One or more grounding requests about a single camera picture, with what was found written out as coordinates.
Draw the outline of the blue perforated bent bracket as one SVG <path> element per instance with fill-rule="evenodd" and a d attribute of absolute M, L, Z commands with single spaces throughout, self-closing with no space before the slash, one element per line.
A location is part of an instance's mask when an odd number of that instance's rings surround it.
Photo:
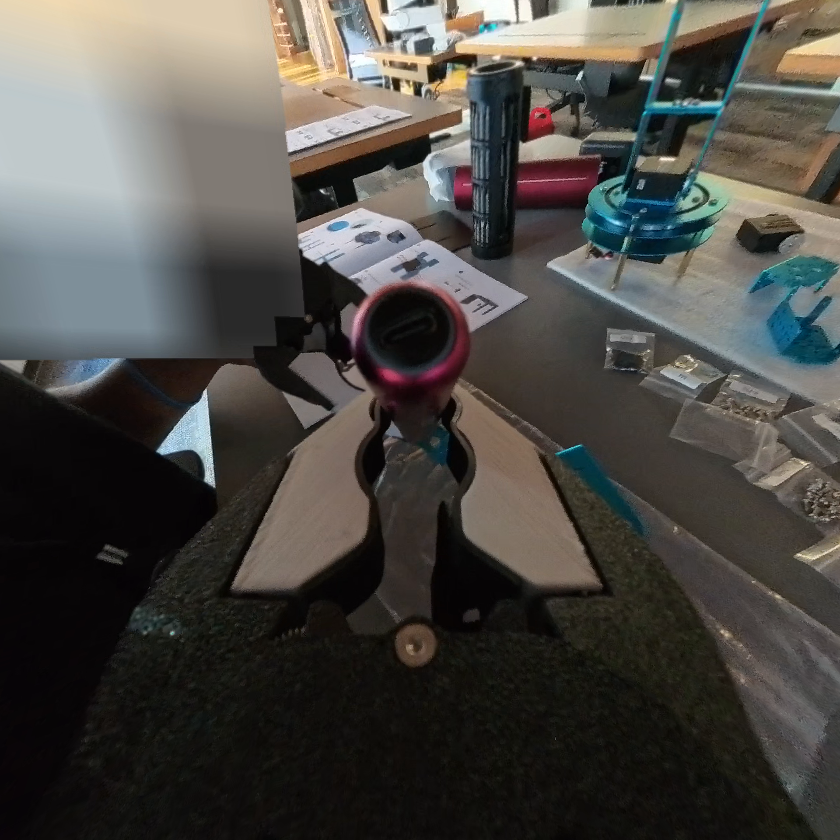
<path fill-rule="evenodd" d="M 832 364 L 838 361 L 839 344 L 831 344 L 825 330 L 816 324 L 832 305 L 832 296 L 823 296 L 812 310 L 798 316 L 791 308 L 797 289 L 790 290 L 767 321 L 777 351 L 799 364 Z"/>

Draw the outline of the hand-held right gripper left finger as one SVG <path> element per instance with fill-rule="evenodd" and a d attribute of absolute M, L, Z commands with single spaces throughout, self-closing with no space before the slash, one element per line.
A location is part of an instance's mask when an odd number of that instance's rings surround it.
<path fill-rule="evenodd" d="M 358 395 L 291 451 L 231 595 L 315 595 L 337 582 L 373 533 L 362 451 L 381 426 L 373 396 Z"/>

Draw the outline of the red electric screwdriver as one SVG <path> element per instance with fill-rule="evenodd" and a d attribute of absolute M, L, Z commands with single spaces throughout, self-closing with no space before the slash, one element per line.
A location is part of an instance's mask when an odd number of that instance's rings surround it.
<path fill-rule="evenodd" d="M 419 281 L 384 286 L 360 305 L 350 341 L 356 368 L 403 438 L 430 438 L 469 359 L 457 300 Z"/>

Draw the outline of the clear plastic bag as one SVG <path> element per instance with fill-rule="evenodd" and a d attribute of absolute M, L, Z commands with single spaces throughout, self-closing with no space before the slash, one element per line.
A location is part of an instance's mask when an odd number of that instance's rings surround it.
<path fill-rule="evenodd" d="M 561 464 L 554 441 L 479 389 L 467 390 Z M 367 634 L 391 629 L 412 613 L 428 614 L 433 520 L 437 504 L 455 490 L 447 467 L 405 443 L 395 427 L 388 428 L 384 445 L 386 467 L 375 491 L 385 533 L 385 577 L 350 619 L 354 630 Z M 838 837 L 838 634 L 618 488 L 644 525 L 643 540 L 714 636 L 785 789 L 816 833 Z"/>

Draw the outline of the pile of small screw bags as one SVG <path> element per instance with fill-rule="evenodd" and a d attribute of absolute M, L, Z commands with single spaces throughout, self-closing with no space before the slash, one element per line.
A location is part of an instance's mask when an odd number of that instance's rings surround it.
<path fill-rule="evenodd" d="M 725 374 L 692 354 L 656 366 L 651 332 L 609 329 L 604 367 L 676 401 L 674 440 L 726 459 L 817 529 L 822 537 L 795 558 L 838 585 L 838 402 L 789 413 L 790 393 L 745 371 Z"/>

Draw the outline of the small blue servo bracket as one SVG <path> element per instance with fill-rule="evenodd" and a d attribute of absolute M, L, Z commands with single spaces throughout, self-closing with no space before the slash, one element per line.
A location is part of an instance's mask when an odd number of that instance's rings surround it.
<path fill-rule="evenodd" d="M 434 428 L 424 430 L 423 436 L 415 442 L 430 460 L 438 466 L 446 466 L 448 463 L 449 431 L 441 422 L 437 422 Z"/>

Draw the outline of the white foam board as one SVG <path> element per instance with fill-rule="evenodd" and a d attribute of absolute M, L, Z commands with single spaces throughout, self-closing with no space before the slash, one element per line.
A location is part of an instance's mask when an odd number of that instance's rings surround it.
<path fill-rule="evenodd" d="M 676 278 L 679 256 L 668 257 L 658 266 L 629 261 L 619 287 L 610 290 L 615 261 L 586 258 L 584 246 L 551 260 L 547 267 L 597 297 L 812 403 L 837 400 L 837 361 L 801 364 L 774 346 L 767 320 L 784 290 L 773 286 L 749 292 L 765 267 L 791 255 L 751 255 L 737 242 L 736 231 L 746 217 L 787 214 L 805 231 L 796 254 L 838 261 L 838 205 L 814 203 L 714 175 L 708 179 L 728 196 L 728 207 L 680 279 Z"/>

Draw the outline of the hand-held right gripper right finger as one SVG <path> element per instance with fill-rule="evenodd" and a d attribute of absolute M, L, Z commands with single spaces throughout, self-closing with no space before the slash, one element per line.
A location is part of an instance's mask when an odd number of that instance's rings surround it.
<path fill-rule="evenodd" d="M 464 386 L 445 415 L 455 536 L 469 560 L 520 595 L 581 595 L 603 582 L 547 459 Z"/>

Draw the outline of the light wooden table corner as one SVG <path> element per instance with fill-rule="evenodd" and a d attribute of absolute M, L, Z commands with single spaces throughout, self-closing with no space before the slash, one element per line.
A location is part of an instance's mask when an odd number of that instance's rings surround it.
<path fill-rule="evenodd" d="M 788 49 L 776 72 L 783 77 L 817 80 L 839 78 L 839 33 Z"/>

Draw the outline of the blue perforated flat bracket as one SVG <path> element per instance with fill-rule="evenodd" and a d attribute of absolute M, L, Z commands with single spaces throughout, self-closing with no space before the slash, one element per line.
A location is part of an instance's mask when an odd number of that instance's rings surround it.
<path fill-rule="evenodd" d="M 755 278 L 749 293 L 769 286 L 779 286 L 788 291 L 811 288 L 822 291 L 839 271 L 837 262 L 820 256 L 797 255 L 762 270 Z"/>

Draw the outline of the black cylindrical tube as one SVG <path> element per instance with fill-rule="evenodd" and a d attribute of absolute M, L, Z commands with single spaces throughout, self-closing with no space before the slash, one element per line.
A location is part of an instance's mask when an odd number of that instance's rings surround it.
<path fill-rule="evenodd" d="M 513 248 L 523 70 L 519 60 L 499 59 L 467 76 L 471 251 L 478 259 L 505 258 Z"/>

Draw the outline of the white instruction booklet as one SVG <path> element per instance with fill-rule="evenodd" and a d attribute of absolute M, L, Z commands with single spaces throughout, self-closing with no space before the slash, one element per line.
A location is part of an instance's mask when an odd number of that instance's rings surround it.
<path fill-rule="evenodd" d="M 299 234 L 298 246 L 305 258 L 330 266 L 366 296 L 405 281 L 444 291 L 458 302 L 471 332 L 528 299 L 424 238 L 408 222 L 366 209 Z"/>

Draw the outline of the blue long U bracket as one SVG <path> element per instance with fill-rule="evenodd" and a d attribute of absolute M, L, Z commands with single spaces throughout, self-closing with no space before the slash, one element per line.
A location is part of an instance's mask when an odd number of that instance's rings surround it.
<path fill-rule="evenodd" d="M 554 453 L 554 457 L 565 467 L 571 469 L 639 537 L 645 536 L 644 525 L 634 507 L 627 501 L 620 492 L 618 485 L 606 474 L 587 447 L 578 444 L 562 448 Z"/>

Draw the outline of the large light wooden table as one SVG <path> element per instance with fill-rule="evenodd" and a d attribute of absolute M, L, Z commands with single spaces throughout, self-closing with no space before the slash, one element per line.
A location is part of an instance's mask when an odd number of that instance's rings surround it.
<path fill-rule="evenodd" d="M 751 28 L 761 2 L 687 3 L 673 50 L 704 45 Z M 460 55 L 638 62 L 663 50 L 676 3 L 588 7 L 511 24 L 456 44 Z"/>

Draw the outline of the wooden table with paper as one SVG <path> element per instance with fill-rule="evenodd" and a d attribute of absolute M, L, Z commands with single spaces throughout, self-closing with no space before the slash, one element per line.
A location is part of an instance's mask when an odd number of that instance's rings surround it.
<path fill-rule="evenodd" d="M 289 130 L 378 106 L 407 117 L 346 139 L 289 154 L 290 174 L 301 194 L 329 189 L 340 207 L 358 201 L 355 179 L 391 165 L 397 170 L 421 164 L 431 151 L 431 136 L 460 125 L 463 109 L 363 85 L 341 77 L 311 85 L 281 80 Z"/>

